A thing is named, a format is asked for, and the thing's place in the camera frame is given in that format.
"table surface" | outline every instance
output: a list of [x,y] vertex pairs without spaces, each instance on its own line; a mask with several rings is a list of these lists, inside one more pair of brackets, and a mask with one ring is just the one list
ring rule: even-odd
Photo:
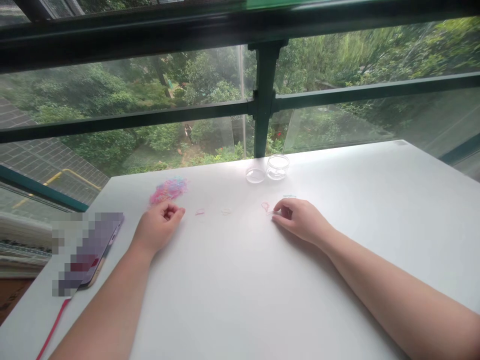
[[[405,357],[325,256],[271,222],[262,203],[284,195],[309,200],[358,243],[480,313],[479,183],[402,140],[288,157],[285,179],[260,184],[245,173],[265,158],[112,178],[88,212],[124,212],[125,222],[44,359],[127,250],[156,185],[174,176],[189,180],[176,201],[187,213],[151,265],[131,359]],[[39,353],[63,301],[51,295],[58,268],[48,263],[0,327],[0,358]]]

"red string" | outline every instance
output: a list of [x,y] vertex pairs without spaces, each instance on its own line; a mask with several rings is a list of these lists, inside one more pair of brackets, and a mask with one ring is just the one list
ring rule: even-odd
[[63,304],[61,305],[60,311],[58,312],[58,315],[56,316],[55,323],[53,324],[53,327],[51,328],[50,333],[48,334],[48,337],[46,338],[46,341],[45,341],[45,343],[43,344],[43,347],[42,347],[41,350],[40,350],[40,353],[39,353],[38,356],[36,357],[36,360],[40,360],[40,359],[42,358],[42,355],[44,354],[44,351],[45,351],[45,349],[47,348],[47,345],[49,344],[50,339],[52,338],[52,335],[53,335],[54,332],[55,332],[55,328],[56,328],[57,325],[59,324],[60,317],[62,316],[62,313],[64,312],[65,308],[67,307],[67,304],[69,303],[69,301],[70,301],[71,299],[72,299],[72,298],[69,297],[69,298],[66,298],[66,299],[63,301]]

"person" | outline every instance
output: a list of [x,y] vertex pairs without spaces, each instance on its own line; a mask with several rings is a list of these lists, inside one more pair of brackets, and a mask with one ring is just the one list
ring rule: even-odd
[[[393,340],[413,359],[480,359],[480,315],[336,230],[308,201],[284,198],[272,220],[320,248]],[[50,360],[128,359],[150,262],[185,209],[171,202],[141,217],[131,245]]]
[[190,139],[190,143],[194,143],[192,141],[192,127],[188,124],[185,124],[185,135],[188,136],[188,138]]

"window pane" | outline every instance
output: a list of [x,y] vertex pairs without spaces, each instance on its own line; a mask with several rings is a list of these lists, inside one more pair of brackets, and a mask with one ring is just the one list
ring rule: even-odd
[[243,128],[239,115],[0,144],[0,164],[90,205],[113,176],[243,159]]
[[463,159],[453,167],[480,183],[480,151]]
[[7,74],[0,76],[0,95],[29,124],[44,124],[240,100],[241,69],[248,97],[256,62],[246,46]]
[[29,196],[24,191],[0,183],[0,214],[12,214],[17,217],[50,224],[51,221],[57,220],[59,215],[65,212],[70,212],[70,210],[37,197]]
[[284,110],[270,121],[267,154],[405,139],[438,158],[478,133],[472,88]]
[[[236,9],[235,5],[242,2],[243,0],[228,0],[232,9]],[[56,18],[119,11],[130,13],[179,7],[185,9],[188,6],[202,7],[205,10],[215,3],[217,1],[210,0],[45,0],[45,4],[49,8],[57,10]]]
[[0,1],[0,27],[29,22],[29,19],[13,0]]
[[480,17],[291,39],[280,50],[278,94],[480,70]]

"hand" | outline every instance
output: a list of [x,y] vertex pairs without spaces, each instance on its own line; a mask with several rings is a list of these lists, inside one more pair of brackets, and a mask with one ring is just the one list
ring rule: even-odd
[[130,247],[153,257],[169,243],[184,214],[183,207],[170,201],[153,206],[141,216]]
[[336,231],[320,211],[306,200],[284,198],[273,210],[281,210],[281,215],[272,216],[274,222],[318,247]]

